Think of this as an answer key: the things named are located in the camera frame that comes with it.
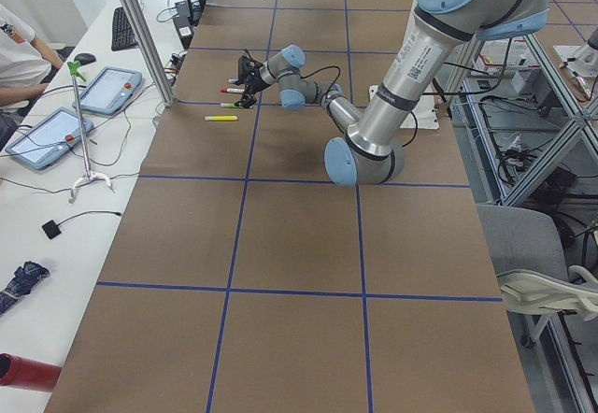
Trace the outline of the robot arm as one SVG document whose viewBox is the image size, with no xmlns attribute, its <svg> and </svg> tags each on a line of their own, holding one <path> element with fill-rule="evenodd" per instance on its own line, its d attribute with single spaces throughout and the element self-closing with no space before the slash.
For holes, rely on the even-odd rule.
<svg viewBox="0 0 598 413">
<path fill-rule="evenodd" d="M 504 39 L 540 30 L 548 19 L 548 0 L 415 0 L 411 13 L 402 48 L 364 111 L 338 85 L 303 78 L 306 56 L 295 45 L 264 63 L 249 55 L 239 59 L 236 82 L 244 91 L 237 106 L 252 107 L 256 93 L 273 84 L 288 110 L 320 105 L 343 134 L 325 148 L 329 179 L 340 186 L 386 182 L 404 166 L 396 132 L 453 49 L 472 38 Z"/>
</svg>

